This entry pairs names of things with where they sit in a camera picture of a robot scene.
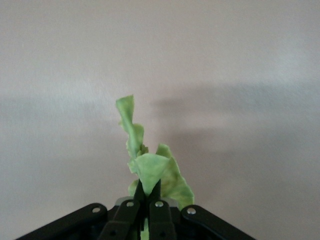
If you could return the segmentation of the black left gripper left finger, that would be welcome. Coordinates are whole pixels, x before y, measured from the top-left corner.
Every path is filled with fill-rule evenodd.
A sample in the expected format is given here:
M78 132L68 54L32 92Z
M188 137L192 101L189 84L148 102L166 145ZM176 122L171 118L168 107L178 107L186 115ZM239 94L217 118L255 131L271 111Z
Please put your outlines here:
M108 210L91 203L15 240L137 240L137 216L145 194L140 181L135 195L119 198Z

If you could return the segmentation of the green lettuce leaf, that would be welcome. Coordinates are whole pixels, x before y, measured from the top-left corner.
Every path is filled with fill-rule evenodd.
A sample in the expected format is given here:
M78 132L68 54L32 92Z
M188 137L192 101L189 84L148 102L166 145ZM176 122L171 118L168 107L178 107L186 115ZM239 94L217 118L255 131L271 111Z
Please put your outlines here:
M116 101L116 108L120 114L119 125L128 134L128 167L131 173L138 176L138 180L128 187L128 192L133 195L138 183L141 183L142 192L148 197L156 184L161 182L160 196L177 201L179 210L193 204L194 193L181 175L169 146L159 144L156 153L149 153L148 147L143 144L144 127L133 123L134 106L133 95Z

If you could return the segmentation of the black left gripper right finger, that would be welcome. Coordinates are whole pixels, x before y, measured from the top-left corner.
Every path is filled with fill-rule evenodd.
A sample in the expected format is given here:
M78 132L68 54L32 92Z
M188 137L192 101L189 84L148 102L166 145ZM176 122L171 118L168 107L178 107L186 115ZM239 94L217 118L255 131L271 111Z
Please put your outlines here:
M149 240L256 240L205 208L161 197L158 181L148 197Z

